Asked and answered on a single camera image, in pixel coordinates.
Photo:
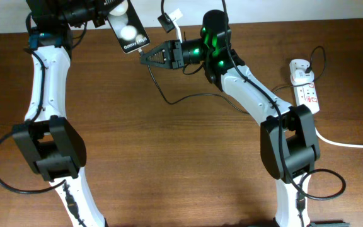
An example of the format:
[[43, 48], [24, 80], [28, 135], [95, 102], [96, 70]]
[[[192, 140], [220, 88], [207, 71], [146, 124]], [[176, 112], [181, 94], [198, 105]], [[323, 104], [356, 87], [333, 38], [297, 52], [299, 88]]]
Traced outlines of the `black smartphone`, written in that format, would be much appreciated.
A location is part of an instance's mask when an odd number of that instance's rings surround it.
[[150, 44], [149, 36], [130, 0], [121, 1], [109, 12], [107, 20], [125, 54]]

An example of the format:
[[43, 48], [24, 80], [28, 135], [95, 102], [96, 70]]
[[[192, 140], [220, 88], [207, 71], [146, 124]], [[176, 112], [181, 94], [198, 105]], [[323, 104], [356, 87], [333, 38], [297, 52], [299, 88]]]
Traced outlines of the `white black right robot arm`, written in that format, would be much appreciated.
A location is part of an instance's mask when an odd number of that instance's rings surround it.
[[228, 16], [220, 10], [203, 17], [200, 38], [169, 40], [141, 55], [148, 67], [181, 69], [201, 64], [208, 81], [234, 98], [260, 126], [262, 163], [276, 181], [276, 226], [310, 226], [310, 176], [320, 158], [313, 114], [305, 105], [292, 106], [252, 75], [231, 47]]

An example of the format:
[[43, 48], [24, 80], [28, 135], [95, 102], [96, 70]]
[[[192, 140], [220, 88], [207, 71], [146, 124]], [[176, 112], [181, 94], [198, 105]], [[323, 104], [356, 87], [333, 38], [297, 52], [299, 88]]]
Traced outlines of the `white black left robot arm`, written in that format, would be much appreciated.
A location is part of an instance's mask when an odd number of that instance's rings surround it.
[[86, 146], [67, 120], [66, 78], [71, 65], [71, 27], [102, 26], [120, 1], [28, 1], [25, 25], [34, 73], [32, 97], [13, 139], [31, 170], [58, 193], [74, 226], [107, 226], [86, 181]]

